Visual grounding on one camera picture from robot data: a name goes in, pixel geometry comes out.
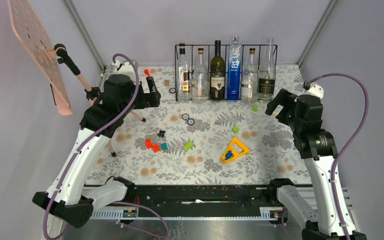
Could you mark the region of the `long green block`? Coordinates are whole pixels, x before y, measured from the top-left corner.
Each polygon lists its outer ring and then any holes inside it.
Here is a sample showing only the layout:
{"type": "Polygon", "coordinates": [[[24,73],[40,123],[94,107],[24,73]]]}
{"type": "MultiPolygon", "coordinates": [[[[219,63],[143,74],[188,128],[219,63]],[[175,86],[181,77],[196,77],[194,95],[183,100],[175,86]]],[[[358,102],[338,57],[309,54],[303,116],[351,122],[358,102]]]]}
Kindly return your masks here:
{"type": "Polygon", "coordinates": [[[188,152],[192,147],[194,146],[194,142],[193,141],[188,141],[184,146],[183,146],[183,150],[188,152]]]}

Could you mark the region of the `red block far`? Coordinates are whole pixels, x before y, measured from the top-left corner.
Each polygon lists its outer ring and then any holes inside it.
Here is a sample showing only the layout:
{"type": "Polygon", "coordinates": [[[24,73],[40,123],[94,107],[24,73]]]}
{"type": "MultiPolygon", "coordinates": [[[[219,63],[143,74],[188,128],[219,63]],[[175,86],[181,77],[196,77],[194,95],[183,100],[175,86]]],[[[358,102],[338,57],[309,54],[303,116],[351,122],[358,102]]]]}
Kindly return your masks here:
{"type": "Polygon", "coordinates": [[[145,70],[144,70],[144,73],[145,73],[148,77],[151,76],[151,73],[150,73],[150,71],[149,71],[148,69],[145,69],[145,70]]]}

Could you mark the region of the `teal block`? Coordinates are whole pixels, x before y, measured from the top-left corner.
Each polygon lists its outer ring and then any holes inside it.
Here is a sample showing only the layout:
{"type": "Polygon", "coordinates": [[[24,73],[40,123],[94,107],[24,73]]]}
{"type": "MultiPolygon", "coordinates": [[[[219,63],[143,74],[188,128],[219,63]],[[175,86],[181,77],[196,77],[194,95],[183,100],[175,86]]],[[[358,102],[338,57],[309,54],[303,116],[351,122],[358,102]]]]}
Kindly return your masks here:
{"type": "Polygon", "coordinates": [[[160,147],[161,147],[161,149],[162,149],[163,151],[166,151],[166,150],[169,149],[168,144],[167,144],[166,142],[161,143],[161,144],[160,144],[160,147]]]}

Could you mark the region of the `pink pegboard panel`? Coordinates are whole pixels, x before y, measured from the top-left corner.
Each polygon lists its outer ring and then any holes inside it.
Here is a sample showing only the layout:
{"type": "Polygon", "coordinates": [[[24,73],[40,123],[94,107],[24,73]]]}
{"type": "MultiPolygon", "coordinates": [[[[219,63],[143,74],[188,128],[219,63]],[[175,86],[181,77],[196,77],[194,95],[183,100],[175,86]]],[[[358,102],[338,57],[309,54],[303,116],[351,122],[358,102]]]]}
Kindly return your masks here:
{"type": "Polygon", "coordinates": [[[58,112],[73,113],[56,60],[56,51],[47,32],[27,0],[8,0],[10,22],[15,36],[52,86],[58,112]]]}

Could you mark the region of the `poker chip ten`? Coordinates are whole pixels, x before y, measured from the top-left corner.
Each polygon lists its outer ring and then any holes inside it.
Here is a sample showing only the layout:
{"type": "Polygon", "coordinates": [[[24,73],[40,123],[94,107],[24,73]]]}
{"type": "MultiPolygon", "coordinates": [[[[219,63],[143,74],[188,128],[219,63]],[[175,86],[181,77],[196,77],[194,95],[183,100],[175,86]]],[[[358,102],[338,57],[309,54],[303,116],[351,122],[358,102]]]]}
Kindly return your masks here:
{"type": "Polygon", "coordinates": [[[183,119],[183,120],[186,120],[186,121],[187,121],[189,118],[190,118],[190,116],[189,116],[187,113],[185,113],[185,114],[182,115],[182,119],[183,119]]]}

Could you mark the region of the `yellow triangle frame toy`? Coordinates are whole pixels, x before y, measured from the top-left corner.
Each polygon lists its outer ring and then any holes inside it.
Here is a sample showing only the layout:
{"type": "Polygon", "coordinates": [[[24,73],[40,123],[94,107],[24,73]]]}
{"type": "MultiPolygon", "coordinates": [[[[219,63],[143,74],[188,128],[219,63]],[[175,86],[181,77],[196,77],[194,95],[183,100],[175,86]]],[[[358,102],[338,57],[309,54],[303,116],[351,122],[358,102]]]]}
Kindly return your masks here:
{"type": "Polygon", "coordinates": [[[237,137],[234,137],[232,141],[229,143],[229,145],[227,146],[224,153],[222,154],[221,159],[224,163],[230,163],[242,156],[247,155],[249,152],[250,152],[250,149],[244,143],[242,143],[237,137]],[[224,162],[225,154],[227,151],[231,151],[234,154],[234,156],[230,159],[229,162],[224,162]]]}

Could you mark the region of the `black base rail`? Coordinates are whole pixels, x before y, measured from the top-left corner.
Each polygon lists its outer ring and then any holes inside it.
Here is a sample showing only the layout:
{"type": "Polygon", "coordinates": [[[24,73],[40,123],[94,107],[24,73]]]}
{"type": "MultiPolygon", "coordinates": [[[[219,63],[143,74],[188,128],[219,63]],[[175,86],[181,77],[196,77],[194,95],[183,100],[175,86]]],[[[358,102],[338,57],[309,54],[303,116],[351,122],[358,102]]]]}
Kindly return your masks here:
{"type": "Polygon", "coordinates": [[[264,210],[276,218],[284,206],[267,196],[266,185],[136,185],[124,202],[145,206],[139,217],[262,218],[264,210]]]}

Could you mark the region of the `blue glass bottle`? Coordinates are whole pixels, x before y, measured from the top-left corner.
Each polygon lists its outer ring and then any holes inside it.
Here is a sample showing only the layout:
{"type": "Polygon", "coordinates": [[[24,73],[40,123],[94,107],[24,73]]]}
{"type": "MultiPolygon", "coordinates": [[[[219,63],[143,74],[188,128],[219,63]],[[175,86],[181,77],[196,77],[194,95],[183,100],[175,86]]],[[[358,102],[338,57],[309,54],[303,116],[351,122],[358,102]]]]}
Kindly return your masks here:
{"type": "Polygon", "coordinates": [[[239,44],[239,37],[233,36],[229,46],[228,61],[228,80],[226,99],[229,101],[237,101],[240,99],[241,84],[241,53],[242,46],[239,44]]]}

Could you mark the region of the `floral table mat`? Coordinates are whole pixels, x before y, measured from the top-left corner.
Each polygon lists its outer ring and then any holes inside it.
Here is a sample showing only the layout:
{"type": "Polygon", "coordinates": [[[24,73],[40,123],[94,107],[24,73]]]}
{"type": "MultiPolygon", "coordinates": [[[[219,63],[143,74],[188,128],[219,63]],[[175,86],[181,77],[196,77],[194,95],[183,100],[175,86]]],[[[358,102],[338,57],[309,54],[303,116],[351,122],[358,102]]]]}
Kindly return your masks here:
{"type": "Polygon", "coordinates": [[[309,172],[293,143],[291,129],[266,115],[259,102],[191,100],[176,101],[169,92],[175,84],[173,66],[151,66],[161,93],[160,106],[139,110],[140,121],[129,115],[112,138],[116,156],[105,147],[95,162],[87,185],[102,185],[109,177],[123,177],[138,185],[267,184],[289,178],[310,184],[309,172]],[[257,112],[252,106],[258,105],[257,112]],[[188,114],[194,125],[182,119],[188,114]],[[238,133],[232,128],[239,127],[238,133]],[[165,137],[158,137],[159,131],[165,137]],[[224,163],[222,154],[237,137],[250,152],[224,163]],[[160,146],[148,149],[145,140],[160,146]],[[194,142],[189,151],[183,147],[194,142]],[[167,143],[168,150],[161,144],[167,143]]]}

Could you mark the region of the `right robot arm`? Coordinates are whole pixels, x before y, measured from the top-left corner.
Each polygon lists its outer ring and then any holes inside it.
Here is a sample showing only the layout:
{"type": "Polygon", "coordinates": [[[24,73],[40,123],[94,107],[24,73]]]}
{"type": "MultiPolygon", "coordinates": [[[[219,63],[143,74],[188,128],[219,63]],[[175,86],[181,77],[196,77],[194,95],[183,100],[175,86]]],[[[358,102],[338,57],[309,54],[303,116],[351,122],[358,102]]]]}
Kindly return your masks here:
{"type": "Polygon", "coordinates": [[[267,104],[265,113],[282,109],[276,119],[292,130],[293,143],[309,173],[316,209],[298,193],[288,178],[269,182],[265,198],[273,206],[284,206],[281,216],[292,216],[304,240],[365,240],[350,217],[337,171],[339,153],[333,135],[322,128],[323,90],[295,95],[286,89],[267,104]]]}

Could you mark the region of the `poker chip fifty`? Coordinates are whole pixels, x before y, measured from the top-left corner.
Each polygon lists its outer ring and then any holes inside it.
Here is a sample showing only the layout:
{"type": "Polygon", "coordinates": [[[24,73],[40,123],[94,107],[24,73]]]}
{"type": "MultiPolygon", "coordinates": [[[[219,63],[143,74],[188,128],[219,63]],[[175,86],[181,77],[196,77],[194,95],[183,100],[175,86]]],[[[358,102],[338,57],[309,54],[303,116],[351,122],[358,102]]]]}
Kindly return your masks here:
{"type": "Polygon", "coordinates": [[[192,126],[192,125],[195,124],[195,120],[192,119],[192,118],[189,118],[186,122],[187,122],[187,124],[188,124],[189,126],[192,126]]]}

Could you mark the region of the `small black knob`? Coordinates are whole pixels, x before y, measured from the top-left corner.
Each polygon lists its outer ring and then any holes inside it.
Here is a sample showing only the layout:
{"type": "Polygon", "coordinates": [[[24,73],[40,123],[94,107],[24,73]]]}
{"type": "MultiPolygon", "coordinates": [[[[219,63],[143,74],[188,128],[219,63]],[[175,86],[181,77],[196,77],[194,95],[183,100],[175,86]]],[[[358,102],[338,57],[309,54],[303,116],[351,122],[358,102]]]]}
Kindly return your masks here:
{"type": "Polygon", "coordinates": [[[165,137],[165,133],[166,133],[165,130],[160,130],[159,133],[157,134],[157,136],[160,137],[160,138],[164,138],[165,137]]]}

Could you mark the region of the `red block pair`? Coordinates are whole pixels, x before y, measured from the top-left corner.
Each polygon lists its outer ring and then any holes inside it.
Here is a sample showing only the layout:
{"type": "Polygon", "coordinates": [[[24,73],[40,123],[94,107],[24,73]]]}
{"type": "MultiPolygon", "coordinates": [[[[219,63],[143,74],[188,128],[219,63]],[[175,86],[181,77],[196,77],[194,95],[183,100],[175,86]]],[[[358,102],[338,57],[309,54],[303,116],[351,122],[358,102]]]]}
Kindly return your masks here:
{"type": "Polygon", "coordinates": [[[158,144],[154,144],[151,139],[145,140],[145,145],[148,149],[152,149],[155,153],[160,151],[160,146],[158,144]]]}

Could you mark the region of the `pink tripod stand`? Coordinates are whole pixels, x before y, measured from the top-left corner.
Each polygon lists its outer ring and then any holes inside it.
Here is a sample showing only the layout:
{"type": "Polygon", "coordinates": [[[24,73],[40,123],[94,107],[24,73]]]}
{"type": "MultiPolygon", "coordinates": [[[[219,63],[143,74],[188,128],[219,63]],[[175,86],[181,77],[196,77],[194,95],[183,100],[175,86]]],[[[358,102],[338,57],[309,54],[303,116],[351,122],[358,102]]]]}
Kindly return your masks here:
{"type": "Polygon", "coordinates": [[[99,87],[90,86],[88,81],[82,75],[80,69],[71,59],[71,57],[68,55],[66,46],[64,44],[57,43],[53,48],[54,48],[54,53],[56,54],[56,56],[59,57],[57,59],[57,62],[59,64],[65,64],[70,69],[70,71],[78,78],[78,80],[84,87],[84,91],[86,92],[86,99],[90,102],[90,105],[92,106],[95,103],[95,100],[97,99],[99,94],[101,93],[101,90],[99,90],[99,87]]]}

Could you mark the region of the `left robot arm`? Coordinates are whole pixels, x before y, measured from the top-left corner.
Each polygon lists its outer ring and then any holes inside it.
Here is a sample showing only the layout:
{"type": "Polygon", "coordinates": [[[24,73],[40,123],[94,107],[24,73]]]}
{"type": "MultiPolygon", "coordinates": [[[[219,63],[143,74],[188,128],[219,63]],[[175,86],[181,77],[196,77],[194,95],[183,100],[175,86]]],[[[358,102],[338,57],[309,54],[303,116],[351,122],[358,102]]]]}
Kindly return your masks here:
{"type": "Polygon", "coordinates": [[[154,78],[148,76],[146,82],[148,93],[125,74],[113,74],[105,81],[104,91],[84,112],[76,143],[63,169],[46,191],[35,193],[33,203],[78,229],[87,223],[93,211],[118,201],[124,206],[134,202],[135,185],[123,177],[115,177],[89,191],[83,187],[99,153],[124,118],[132,110],[160,105],[161,94],[154,78]]]}

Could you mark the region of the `green cube near rack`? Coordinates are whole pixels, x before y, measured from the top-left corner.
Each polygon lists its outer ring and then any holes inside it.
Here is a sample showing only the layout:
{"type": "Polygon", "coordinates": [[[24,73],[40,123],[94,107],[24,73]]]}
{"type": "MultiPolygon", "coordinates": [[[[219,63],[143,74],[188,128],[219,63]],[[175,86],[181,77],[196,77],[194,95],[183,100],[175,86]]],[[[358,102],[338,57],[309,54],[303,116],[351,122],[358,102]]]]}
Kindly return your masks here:
{"type": "Polygon", "coordinates": [[[253,112],[257,112],[259,110],[259,106],[257,104],[255,104],[255,105],[252,106],[251,110],[253,112]]]}

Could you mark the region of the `poker chip near rack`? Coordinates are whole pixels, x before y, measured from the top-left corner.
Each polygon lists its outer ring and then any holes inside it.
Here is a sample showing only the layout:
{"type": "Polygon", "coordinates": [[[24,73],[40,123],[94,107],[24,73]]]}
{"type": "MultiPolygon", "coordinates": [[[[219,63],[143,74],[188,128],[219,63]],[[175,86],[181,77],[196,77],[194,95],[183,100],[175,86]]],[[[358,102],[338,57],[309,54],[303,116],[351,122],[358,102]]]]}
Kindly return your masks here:
{"type": "Polygon", "coordinates": [[[176,89],[175,89],[174,87],[171,87],[171,88],[169,89],[169,92],[170,92],[171,94],[175,94],[175,93],[176,93],[176,89]]]}

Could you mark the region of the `clear bottle black label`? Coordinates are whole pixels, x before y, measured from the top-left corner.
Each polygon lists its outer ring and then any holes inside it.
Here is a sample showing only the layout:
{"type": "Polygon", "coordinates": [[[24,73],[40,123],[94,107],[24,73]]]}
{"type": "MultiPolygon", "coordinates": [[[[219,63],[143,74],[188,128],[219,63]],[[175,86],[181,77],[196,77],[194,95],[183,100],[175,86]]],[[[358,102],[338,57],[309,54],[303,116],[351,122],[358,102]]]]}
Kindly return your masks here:
{"type": "Polygon", "coordinates": [[[274,96],[276,83],[276,67],[273,57],[274,39],[267,39],[264,59],[259,67],[257,82],[257,99],[261,101],[269,101],[274,96]]]}

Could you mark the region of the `dark green wine bottle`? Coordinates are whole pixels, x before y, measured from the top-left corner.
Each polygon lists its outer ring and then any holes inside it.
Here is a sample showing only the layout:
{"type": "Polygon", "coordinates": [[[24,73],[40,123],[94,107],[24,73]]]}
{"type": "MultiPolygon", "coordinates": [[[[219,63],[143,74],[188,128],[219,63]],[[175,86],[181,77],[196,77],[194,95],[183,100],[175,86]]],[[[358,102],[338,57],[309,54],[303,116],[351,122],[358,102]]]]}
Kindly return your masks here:
{"type": "Polygon", "coordinates": [[[214,57],[210,60],[210,93],[211,100],[225,99],[226,63],[221,57],[221,41],[214,41],[214,57]]]}

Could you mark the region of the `clear bottle cork stopper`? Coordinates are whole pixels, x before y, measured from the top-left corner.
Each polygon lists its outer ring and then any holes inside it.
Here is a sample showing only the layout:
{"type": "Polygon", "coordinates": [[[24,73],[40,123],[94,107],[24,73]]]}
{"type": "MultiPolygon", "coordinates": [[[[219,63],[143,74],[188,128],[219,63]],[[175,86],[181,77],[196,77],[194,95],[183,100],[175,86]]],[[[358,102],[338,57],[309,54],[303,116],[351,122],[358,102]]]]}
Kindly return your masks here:
{"type": "Polygon", "coordinates": [[[198,62],[193,69],[192,74],[192,99],[207,100],[210,92],[209,72],[204,61],[204,48],[198,48],[198,62]]]}

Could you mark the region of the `clear bottle black cap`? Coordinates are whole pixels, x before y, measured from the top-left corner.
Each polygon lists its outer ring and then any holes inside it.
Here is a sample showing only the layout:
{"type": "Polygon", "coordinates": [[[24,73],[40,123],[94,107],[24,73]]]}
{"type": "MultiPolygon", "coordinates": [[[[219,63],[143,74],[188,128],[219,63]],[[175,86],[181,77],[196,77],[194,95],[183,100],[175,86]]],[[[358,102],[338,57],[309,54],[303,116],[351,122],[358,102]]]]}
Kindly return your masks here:
{"type": "Polygon", "coordinates": [[[190,92],[190,71],[189,63],[186,57],[186,45],[184,42],[179,43],[179,56],[177,61],[177,100],[189,101],[191,99],[190,92]]]}

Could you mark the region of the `green cube centre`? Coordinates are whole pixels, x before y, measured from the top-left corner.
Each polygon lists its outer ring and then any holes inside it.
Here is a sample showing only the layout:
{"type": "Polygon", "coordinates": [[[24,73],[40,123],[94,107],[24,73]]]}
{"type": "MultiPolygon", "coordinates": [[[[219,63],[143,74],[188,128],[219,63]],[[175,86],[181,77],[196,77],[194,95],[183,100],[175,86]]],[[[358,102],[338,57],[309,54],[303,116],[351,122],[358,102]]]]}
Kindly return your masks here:
{"type": "Polygon", "coordinates": [[[236,134],[236,133],[239,132],[240,129],[239,129],[238,126],[235,125],[231,130],[232,130],[232,132],[233,132],[234,134],[236,134]]]}

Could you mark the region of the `clear bottle gold band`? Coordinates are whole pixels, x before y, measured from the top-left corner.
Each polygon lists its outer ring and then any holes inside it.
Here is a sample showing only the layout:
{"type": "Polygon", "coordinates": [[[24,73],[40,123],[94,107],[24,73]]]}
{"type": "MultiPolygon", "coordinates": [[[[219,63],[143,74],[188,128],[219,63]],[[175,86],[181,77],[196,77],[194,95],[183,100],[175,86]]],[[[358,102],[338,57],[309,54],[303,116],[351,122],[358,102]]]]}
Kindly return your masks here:
{"type": "Polygon", "coordinates": [[[254,61],[255,48],[249,48],[248,59],[242,69],[240,99],[251,102],[256,98],[258,67],[254,61]]]}

